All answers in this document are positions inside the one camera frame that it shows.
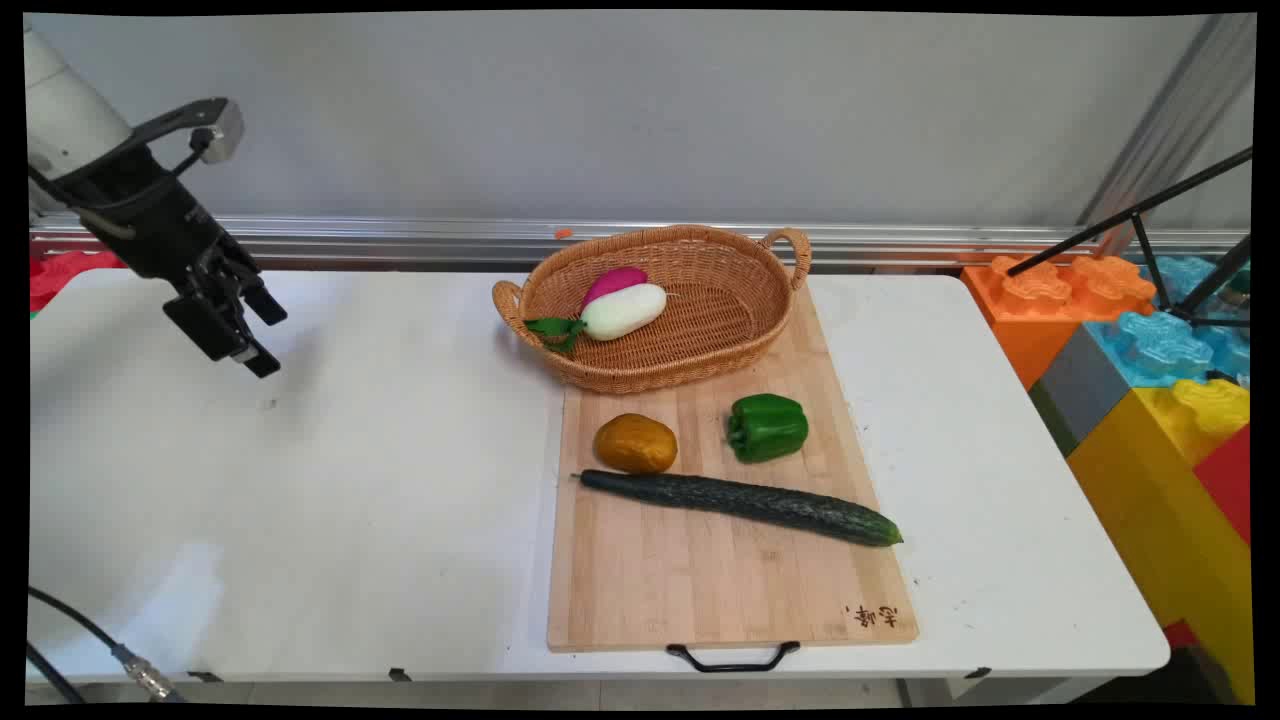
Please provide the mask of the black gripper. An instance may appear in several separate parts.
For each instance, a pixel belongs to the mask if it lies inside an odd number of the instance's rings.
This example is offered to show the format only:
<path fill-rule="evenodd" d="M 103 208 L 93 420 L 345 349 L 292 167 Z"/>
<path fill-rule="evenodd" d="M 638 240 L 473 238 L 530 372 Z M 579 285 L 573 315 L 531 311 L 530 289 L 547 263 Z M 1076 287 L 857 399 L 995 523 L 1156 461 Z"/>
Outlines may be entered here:
<path fill-rule="evenodd" d="M 230 360 L 266 378 L 280 361 L 253 334 L 248 307 L 266 325 L 288 318 L 250 254 L 182 184 L 191 154 L 169 169 L 146 145 L 122 145 L 47 190 L 129 269 L 168 282 L 180 296 L 165 315 L 211 360 Z"/>

